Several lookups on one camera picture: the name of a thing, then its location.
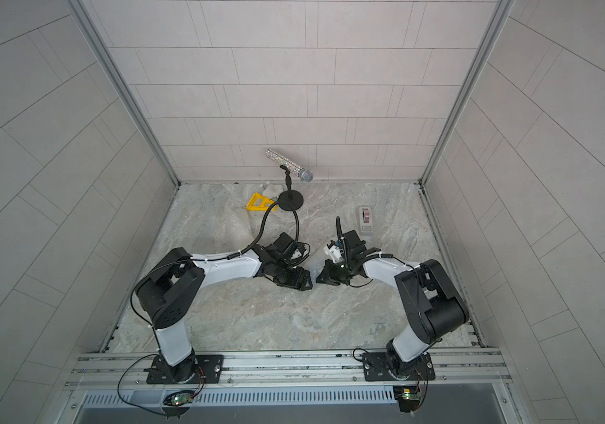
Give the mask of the clear bubble wrap sheet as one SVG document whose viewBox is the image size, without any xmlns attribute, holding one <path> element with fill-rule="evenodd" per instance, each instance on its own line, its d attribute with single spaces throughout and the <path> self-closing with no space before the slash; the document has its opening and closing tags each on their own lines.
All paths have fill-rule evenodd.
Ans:
<svg viewBox="0 0 605 424">
<path fill-rule="evenodd" d="M 257 243 L 255 229 L 246 210 L 228 208 L 219 215 L 219 253 L 221 256 L 245 254 Z"/>
</svg>

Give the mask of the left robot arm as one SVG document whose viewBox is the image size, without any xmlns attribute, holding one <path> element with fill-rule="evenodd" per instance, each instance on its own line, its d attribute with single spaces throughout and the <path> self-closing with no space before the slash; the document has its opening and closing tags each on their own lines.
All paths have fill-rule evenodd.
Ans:
<svg viewBox="0 0 605 424">
<path fill-rule="evenodd" d="M 279 287 L 304 292 L 312 288 L 311 273 L 302 267 L 308 256 L 308 245 L 286 233 L 267 247 L 254 244 L 229 254 L 189 254 L 181 247 L 172 249 L 134 288 L 166 364 L 179 367 L 194 355 L 183 320 L 201 288 L 264 277 Z"/>
</svg>

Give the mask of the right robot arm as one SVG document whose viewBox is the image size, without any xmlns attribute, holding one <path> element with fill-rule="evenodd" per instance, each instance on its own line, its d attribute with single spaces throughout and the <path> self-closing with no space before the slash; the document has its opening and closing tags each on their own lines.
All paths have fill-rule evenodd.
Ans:
<svg viewBox="0 0 605 424">
<path fill-rule="evenodd" d="M 425 370 L 427 351 L 470 320 L 468 307 L 443 266 L 436 260 L 411 265 L 376 247 L 368 248 L 356 231 L 330 241 L 324 254 L 319 284 L 349 285 L 353 277 L 361 276 L 396 288 L 408 325 L 387 343 L 381 365 L 397 379 L 413 374 L 432 379 L 433 374 Z"/>
</svg>

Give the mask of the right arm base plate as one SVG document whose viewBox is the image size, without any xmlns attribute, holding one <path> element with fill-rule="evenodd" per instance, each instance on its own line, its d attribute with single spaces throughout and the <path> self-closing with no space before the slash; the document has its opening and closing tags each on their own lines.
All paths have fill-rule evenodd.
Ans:
<svg viewBox="0 0 605 424">
<path fill-rule="evenodd" d="M 366 382 L 417 382 L 436 379 L 429 353 L 425 353 L 410 362 L 400 361 L 396 354 L 387 351 L 362 351 L 354 354 L 355 360 L 362 363 Z"/>
</svg>

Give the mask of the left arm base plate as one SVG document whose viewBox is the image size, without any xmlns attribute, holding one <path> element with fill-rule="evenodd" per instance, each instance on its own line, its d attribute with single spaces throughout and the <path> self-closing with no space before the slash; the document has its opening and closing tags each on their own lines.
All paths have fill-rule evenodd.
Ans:
<svg viewBox="0 0 605 424">
<path fill-rule="evenodd" d="M 219 354 L 193 353 L 176 366 L 170 366 L 166 359 L 158 354 L 152 365 L 145 369 L 148 373 L 147 384 L 199 384 L 201 382 L 218 383 L 221 377 L 224 356 Z"/>
</svg>

